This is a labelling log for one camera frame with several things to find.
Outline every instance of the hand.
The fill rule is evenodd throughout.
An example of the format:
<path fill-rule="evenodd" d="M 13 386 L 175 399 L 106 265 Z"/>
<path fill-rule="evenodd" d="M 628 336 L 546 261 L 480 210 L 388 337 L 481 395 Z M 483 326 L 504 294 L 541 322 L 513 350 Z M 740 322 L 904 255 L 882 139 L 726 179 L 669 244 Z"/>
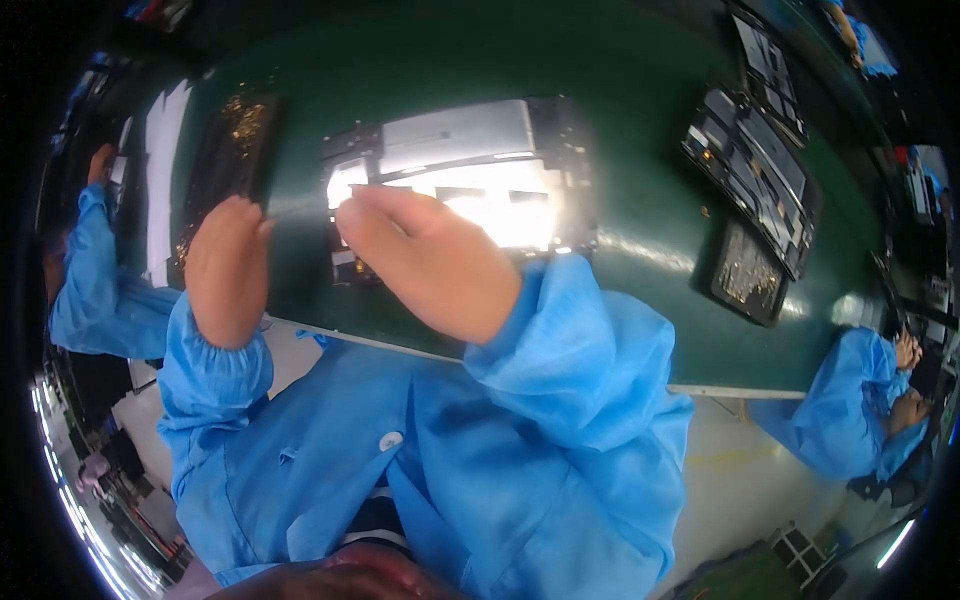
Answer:
<path fill-rule="evenodd" d="M 924 350 L 920 347 L 920 343 L 906 330 L 906 325 L 900 332 L 896 349 L 897 368 L 903 371 L 913 370 L 924 356 Z"/>
<path fill-rule="evenodd" d="M 183 274 L 197 328 L 212 346 L 243 348 L 259 327 L 272 229 L 259 204 L 231 196 L 197 230 Z"/>
<path fill-rule="evenodd" d="M 107 182 L 107 170 L 113 162 L 113 146 L 104 144 L 90 159 L 90 172 L 86 175 L 86 184 Z"/>
<path fill-rule="evenodd" d="M 337 210 L 337 229 L 407 308 L 442 333 L 486 344 L 514 309 L 521 280 L 513 263 L 484 230 L 434 198 L 355 185 Z"/>

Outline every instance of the white paper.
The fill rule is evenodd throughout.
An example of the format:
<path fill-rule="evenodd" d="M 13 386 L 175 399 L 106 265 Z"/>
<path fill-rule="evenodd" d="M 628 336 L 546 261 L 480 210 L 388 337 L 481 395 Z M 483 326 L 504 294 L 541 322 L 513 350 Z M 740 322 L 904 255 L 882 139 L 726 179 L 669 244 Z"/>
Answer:
<path fill-rule="evenodd" d="M 171 184 L 180 128 L 192 89 L 183 80 L 169 95 L 160 94 L 147 115 L 147 272 L 157 287 L 167 285 L 166 261 L 173 255 Z"/>

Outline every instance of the white floor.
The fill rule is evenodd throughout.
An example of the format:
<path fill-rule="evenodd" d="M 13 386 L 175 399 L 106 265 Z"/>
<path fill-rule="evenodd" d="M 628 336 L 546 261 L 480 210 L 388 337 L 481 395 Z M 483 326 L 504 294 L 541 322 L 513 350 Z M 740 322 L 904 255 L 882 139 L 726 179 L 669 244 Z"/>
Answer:
<path fill-rule="evenodd" d="M 289 324 L 274 324 L 264 333 L 274 356 L 271 397 L 320 357 L 317 344 L 296 339 L 295 331 Z M 703 561 L 766 540 L 790 520 L 812 537 L 839 511 L 844 486 L 821 480 L 758 427 L 740 422 L 737 408 L 735 400 L 721 405 L 696 398 L 684 464 L 687 505 L 674 536 L 677 561 L 653 598 L 682 582 Z M 113 408 L 148 475 L 169 489 L 170 452 L 156 433 L 162 412 L 156 385 L 127 395 Z"/>
<path fill-rule="evenodd" d="M 677 562 L 655 589 L 658 598 L 703 561 L 768 539 L 793 520 L 809 537 L 847 495 L 822 480 L 755 425 L 740 422 L 737 402 L 696 398 L 684 480 L 687 504 L 674 535 Z"/>

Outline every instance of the blue smock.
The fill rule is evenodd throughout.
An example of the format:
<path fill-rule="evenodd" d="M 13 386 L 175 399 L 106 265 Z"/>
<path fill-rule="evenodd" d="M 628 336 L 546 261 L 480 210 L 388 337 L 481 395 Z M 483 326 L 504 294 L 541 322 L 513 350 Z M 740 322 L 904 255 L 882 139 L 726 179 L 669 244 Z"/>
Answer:
<path fill-rule="evenodd" d="M 66 242 L 63 287 L 50 311 L 50 341 L 83 354 L 163 358 L 167 322 L 180 297 L 117 266 L 104 186 L 80 194 L 80 217 Z"/>
<path fill-rule="evenodd" d="M 891 438 L 881 419 L 909 388 L 892 342 L 865 327 L 844 332 L 824 359 L 803 402 L 752 400 L 750 416 L 808 467 L 828 479 L 876 471 L 886 481 L 926 434 L 928 420 Z"/>
<path fill-rule="evenodd" d="M 834 4 L 841 9 L 844 8 L 844 0 L 820 0 L 820 2 Z M 860 59 L 863 60 L 863 74 L 868 77 L 877 77 L 880 75 L 893 77 L 897 75 L 897 67 L 886 59 L 884 50 L 880 47 L 879 42 L 877 42 L 876 36 L 870 26 L 849 14 L 847 15 L 847 20 L 850 21 L 850 27 L 856 36 L 857 51 Z M 830 22 L 833 28 L 839 32 L 840 26 L 833 21 L 832 17 L 830 18 Z"/>
<path fill-rule="evenodd" d="M 673 325 L 580 256 L 529 266 L 464 364 L 333 341 L 266 401 L 262 334 L 212 347 L 186 297 L 157 426 L 177 519 L 223 586 L 337 546 L 385 473 L 418 563 L 484 598 L 642 598 L 674 563 L 693 404 Z"/>

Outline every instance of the lips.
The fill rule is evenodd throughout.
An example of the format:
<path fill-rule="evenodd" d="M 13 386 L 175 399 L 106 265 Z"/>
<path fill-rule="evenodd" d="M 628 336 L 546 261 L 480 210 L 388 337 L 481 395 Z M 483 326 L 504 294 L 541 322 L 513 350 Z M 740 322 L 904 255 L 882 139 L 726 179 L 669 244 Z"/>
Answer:
<path fill-rule="evenodd" d="M 398 552 L 371 543 L 352 543 L 321 562 L 322 568 L 335 569 L 360 566 L 376 571 L 382 577 L 410 591 L 419 598 L 433 598 L 437 586 L 423 572 Z"/>

